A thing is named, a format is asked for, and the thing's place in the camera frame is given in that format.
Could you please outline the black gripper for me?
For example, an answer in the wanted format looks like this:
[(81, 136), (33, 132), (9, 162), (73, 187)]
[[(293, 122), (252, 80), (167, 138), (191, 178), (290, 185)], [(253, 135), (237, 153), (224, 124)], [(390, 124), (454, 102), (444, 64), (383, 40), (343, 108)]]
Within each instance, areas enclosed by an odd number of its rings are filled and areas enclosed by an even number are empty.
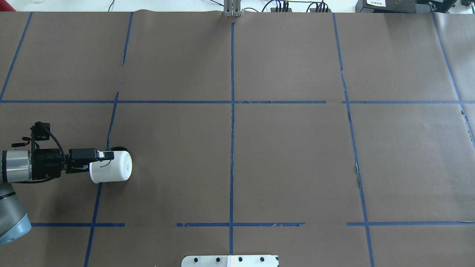
[(112, 151), (98, 151), (95, 148), (70, 149), (63, 154), (58, 148), (33, 150), (32, 181), (49, 181), (66, 174), (78, 174), (89, 171), (90, 162), (101, 162), (114, 159)]

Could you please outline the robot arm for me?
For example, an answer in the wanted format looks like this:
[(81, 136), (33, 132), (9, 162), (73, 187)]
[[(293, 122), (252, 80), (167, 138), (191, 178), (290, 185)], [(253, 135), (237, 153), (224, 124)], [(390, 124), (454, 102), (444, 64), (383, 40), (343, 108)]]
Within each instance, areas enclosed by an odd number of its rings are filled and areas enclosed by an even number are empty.
[(89, 164), (111, 161), (112, 151), (94, 148), (71, 149), (68, 154), (59, 148), (5, 150), (1, 152), (0, 228), (1, 245), (7, 245), (31, 231), (28, 213), (14, 184), (42, 184), (67, 174), (89, 171)]

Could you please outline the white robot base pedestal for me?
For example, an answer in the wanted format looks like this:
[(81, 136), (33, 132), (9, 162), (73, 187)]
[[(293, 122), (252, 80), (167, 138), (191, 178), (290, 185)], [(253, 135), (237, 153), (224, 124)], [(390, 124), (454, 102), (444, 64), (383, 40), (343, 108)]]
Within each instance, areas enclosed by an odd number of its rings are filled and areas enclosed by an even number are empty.
[(182, 267), (278, 267), (277, 255), (200, 255), (185, 256)]

